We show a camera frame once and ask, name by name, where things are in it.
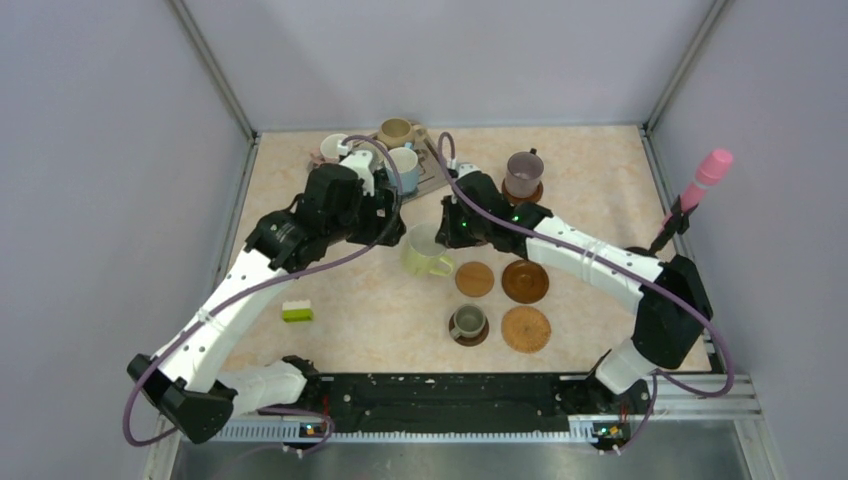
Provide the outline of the pale yellow mug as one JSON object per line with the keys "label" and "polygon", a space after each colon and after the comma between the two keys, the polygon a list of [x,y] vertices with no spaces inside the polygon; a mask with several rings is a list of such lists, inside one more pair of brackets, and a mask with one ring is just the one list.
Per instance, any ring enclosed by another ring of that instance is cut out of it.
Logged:
{"label": "pale yellow mug", "polygon": [[400,253],[406,273],[446,277],[454,272],[454,260],[446,254],[447,248],[436,241],[438,231],[435,223],[418,224],[408,230]]}

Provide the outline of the light bamboo coaster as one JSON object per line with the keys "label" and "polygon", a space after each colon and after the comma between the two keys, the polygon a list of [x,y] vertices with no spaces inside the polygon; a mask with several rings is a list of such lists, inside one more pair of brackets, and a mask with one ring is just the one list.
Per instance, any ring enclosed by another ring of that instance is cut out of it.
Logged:
{"label": "light bamboo coaster", "polygon": [[456,271],[455,284],[465,296],[480,298],[494,287],[495,278],[492,269],[479,261],[462,264]]}

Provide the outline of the mauve mug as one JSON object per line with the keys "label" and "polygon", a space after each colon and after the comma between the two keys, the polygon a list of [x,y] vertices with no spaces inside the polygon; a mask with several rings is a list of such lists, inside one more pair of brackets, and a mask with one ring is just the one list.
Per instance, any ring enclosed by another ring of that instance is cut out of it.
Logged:
{"label": "mauve mug", "polygon": [[537,155],[537,150],[531,148],[511,155],[506,169],[504,184],[507,192],[517,198],[528,198],[541,184],[544,162]]}

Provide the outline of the small grey-green cup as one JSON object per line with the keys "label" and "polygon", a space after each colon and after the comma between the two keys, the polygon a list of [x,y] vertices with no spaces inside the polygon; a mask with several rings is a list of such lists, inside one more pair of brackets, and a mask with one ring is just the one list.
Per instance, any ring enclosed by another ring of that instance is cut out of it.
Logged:
{"label": "small grey-green cup", "polygon": [[467,336],[476,335],[482,329],[483,321],[486,318],[484,312],[478,306],[472,304],[459,307],[454,314],[457,315],[459,329]]}

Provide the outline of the dark walnut coaster front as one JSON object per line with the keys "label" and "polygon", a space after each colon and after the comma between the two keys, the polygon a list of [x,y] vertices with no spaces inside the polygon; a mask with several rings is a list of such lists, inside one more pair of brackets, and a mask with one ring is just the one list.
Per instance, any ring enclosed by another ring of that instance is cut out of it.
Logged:
{"label": "dark walnut coaster front", "polygon": [[450,339],[464,347],[474,347],[482,344],[489,336],[489,332],[490,323],[487,318],[483,321],[482,329],[474,336],[467,336],[463,334],[463,332],[459,329],[456,314],[450,317],[448,323],[448,335]]}

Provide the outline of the woven rattan coaster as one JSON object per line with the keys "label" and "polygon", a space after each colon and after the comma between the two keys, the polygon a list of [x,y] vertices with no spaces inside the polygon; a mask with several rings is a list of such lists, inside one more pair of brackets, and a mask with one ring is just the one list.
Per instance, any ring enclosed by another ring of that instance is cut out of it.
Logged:
{"label": "woven rattan coaster", "polygon": [[519,353],[534,354],[547,346],[552,327],[540,310],[530,306],[518,306],[504,314],[501,320],[501,334],[511,349]]}

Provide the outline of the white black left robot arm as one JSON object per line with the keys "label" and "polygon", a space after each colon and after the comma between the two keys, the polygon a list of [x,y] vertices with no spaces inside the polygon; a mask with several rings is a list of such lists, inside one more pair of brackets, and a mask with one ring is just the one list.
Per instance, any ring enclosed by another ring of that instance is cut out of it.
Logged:
{"label": "white black left robot arm", "polygon": [[405,232],[400,177],[331,164],[312,170],[292,203],[257,222],[225,278],[186,327],[153,355],[136,355],[127,372],[175,430],[195,444],[234,417],[288,405],[308,413],[320,386],[303,363],[277,360],[235,373],[221,369],[266,306],[297,279],[333,269]]}

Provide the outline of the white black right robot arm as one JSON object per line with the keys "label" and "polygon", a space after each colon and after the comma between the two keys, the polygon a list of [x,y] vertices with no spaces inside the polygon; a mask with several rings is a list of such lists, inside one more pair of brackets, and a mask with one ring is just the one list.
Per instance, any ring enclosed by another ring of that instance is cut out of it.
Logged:
{"label": "white black right robot arm", "polygon": [[677,369],[699,339],[712,307],[695,264],[669,261],[605,243],[535,203],[511,204],[492,178],[471,164],[450,171],[438,243],[449,249],[490,245],[502,253],[567,272],[614,297],[635,316],[630,338],[606,354],[586,385],[589,404],[612,412],[639,379]]}

